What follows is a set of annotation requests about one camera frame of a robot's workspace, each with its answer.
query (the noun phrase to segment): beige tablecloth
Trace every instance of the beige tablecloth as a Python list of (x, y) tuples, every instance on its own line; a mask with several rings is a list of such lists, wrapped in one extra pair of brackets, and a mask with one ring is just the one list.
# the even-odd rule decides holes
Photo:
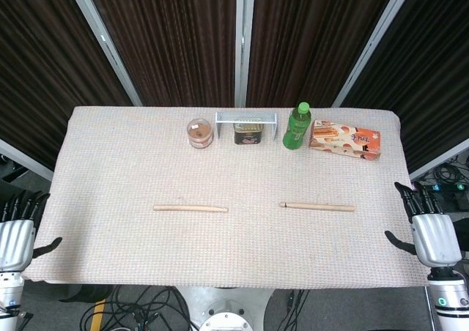
[[(276, 139), (236, 145), (230, 125), (206, 149), (186, 124), (211, 108), (76, 108), (59, 154), (36, 246), (63, 237), (24, 272), (52, 283), (367, 288), (422, 286), (427, 269), (392, 246), (410, 241), (394, 181), (409, 184), (399, 119), (389, 111), (313, 109), (315, 119), (379, 130), (372, 162), (286, 149)], [(356, 212), (283, 209), (281, 201), (353, 204)], [(154, 212), (204, 204), (229, 213)]]

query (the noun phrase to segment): cardboard box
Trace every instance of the cardboard box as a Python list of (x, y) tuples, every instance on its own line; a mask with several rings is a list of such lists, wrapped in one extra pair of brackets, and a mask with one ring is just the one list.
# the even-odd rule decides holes
[(376, 160), (381, 154), (381, 134), (365, 128), (314, 120), (309, 147), (324, 152)]

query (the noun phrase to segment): metal frame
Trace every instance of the metal frame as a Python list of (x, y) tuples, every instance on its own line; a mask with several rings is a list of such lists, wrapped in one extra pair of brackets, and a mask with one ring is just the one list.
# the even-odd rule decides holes
[(53, 171), (46, 168), (44, 165), (38, 163), (32, 157), (24, 154), (15, 147), (9, 145), (7, 142), (0, 139), (0, 154), (5, 155), (9, 159), (21, 164), (25, 168), (35, 172), (39, 176), (52, 181)]
[(427, 164), (423, 165), (422, 167), (418, 168), (417, 170), (415, 170), (413, 173), (411, 173), (409, 175), (410, 179), (414, 180), (414, 179), (420, 177), (421, 175), (425, 174), (426, 172), (432, 170), (432, 168), (434, 168), (435, 166), (438, 166), (441, 163), (444, 163), (445, 161), (447, 161), (447, 159), (455, 157), (456, 155), (458, 155), (461, 152), (464, 152), (468, 148), (469, 148), (469, 139), (466, 139), (465, 141), (459, 143), (457, 146), (454, 146), (453, 148), (451, 148), (447, 152), (444, 152), (439, 157), (436, 157), (435, 159), (433, 159), (429, 163), (427, 163)]
[(365, 65), (368, 63), (368, 60), (370, 60), (378, 44), (380, 44), (381, 39), (393, 22), (404, 2), (405, 0), (389, 0), (388, 5), (384, 9), (381, 18), (372, 32), (372, 35), (366, 43), (364, 50), (355, 63), (352, 72), (334, 100), (334, 103), (332, 104), (333, 108), (338, 108), (344, 102), (353, 85), (357, 81), (358, 76), (361, 74)]
[(246, 107), (251, 55), (254, 0), (236, 0), (236, 50), (234, 58), (234, 106)]
[(93, 0), (75, 0), (134, 106), (143, 106)]

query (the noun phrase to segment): dark brown curtain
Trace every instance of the dark brown curtain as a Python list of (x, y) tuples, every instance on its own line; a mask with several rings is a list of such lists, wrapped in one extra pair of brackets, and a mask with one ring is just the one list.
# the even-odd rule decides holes
[(0, 138), (53, 168), (77, 105), (130, 105), (74, 0), (0, 0)]
[(254, 0), (247, 106), (331, 106), (388, 1)]
[(94, 1), (145, 105), (234, 105), (236, 0)]
[(392, 110), (410, 172), (469, 138), (469, 0), (407, 0), (342, 106)]

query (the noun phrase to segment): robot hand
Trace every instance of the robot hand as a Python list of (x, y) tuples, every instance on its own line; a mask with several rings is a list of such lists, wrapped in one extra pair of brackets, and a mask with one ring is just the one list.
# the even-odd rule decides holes
[(402, 242), (390, 231), (385, 235), (394, 246), (417, 255), (430, 268), (427, 276), (443, 331), (469, 330), (469, 296), (465, 279), (453, 270), (462, 259), (451, 218), (435, 197), (416, 183), (418, 192), (395, 182), (412, 228), (414, 244)]
[(21, 272), (32, 259), (51, 252), (62, 241), (58, 237), (50, 245), (33, 249), (48, 198), (49, 194), (40, 196), (40, 192), (26, 198), (23, 191), (0, 207), (0, 330), (15, 329), (24, 285)]

